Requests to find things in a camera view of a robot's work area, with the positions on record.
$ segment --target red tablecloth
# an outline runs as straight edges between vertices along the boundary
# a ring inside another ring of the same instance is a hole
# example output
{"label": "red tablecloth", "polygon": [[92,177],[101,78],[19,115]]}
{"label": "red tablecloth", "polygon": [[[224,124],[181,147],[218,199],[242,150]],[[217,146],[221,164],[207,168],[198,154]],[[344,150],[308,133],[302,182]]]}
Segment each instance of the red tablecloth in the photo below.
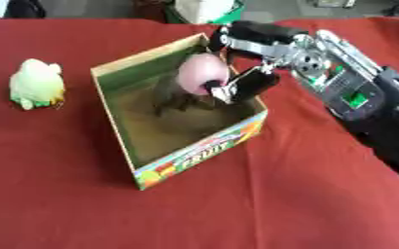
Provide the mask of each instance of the red tablecloth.
{"label": "red tablecloth", "polygon": [[[399,19],[282,24],[331,29],[399,70]],[[399,248],[399,176],[288,76],[263,94],[271,114],[260,136],[137,191],[90,68],[211,30],[0,21],[0,248]],[[23,112],[8,101],[9,77],[30,57],[63,66],[61,110]]]}

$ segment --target open box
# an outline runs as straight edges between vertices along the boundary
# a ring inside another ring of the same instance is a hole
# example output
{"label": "open box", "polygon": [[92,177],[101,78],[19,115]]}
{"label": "open box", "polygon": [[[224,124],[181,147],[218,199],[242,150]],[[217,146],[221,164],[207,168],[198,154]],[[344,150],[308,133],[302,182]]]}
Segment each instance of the open box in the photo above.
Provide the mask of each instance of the open box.
{"label": "open box", "polygon": [[268,109],[259,98],[215,110],[169,109],[155,115],[153,87],[176,72],[190,54],[205,50],[207,43],[207,37],[198,34],[91,70],[141,190],[260,132]]}

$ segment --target pink object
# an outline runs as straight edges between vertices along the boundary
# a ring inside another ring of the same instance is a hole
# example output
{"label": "pink object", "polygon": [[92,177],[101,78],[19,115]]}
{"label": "pink object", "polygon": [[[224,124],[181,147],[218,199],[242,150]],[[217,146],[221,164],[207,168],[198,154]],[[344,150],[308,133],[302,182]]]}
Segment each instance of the pink object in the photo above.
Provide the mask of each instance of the pink object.
{"label": "pink object", "polygon": [[211,53],[194,54],[178,69],[177,84],[188,93],[207,95],[203,85],[209,81],[219,81],[221,86],[230,79],[230,70],[224,61]]}

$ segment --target green plush toy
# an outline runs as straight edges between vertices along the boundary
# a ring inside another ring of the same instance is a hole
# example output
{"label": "green plush toy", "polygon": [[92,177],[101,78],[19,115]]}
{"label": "green plush toy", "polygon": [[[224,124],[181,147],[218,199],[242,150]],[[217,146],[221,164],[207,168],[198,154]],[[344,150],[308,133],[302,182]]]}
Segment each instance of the green plush toy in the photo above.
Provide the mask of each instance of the green plush toy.
{"label": "green plush toy", "polygon": [[62,103],[65,87],[60,73],[58,64],[27,59],[11,77],[11,100],[24,110]]}

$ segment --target robotic finger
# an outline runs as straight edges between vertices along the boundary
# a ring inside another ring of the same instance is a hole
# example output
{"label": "robotic finger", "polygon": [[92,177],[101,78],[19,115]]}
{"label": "robotic finger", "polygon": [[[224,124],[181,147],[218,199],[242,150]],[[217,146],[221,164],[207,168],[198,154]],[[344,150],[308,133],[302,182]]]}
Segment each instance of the robotic finger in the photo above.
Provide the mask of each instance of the robotic finger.
{"label": "robotic finger", "polygon": [[259,66],[232,77],[223,86],[204,85],[227,104],[243,101],[275,86],[276,68],[298,83],[358,141],[399,173],[399,73],[378,66],[348,41],[328,30],[307,32],[290,27],[236,21],[210,38],[214,53],[257,57]]}

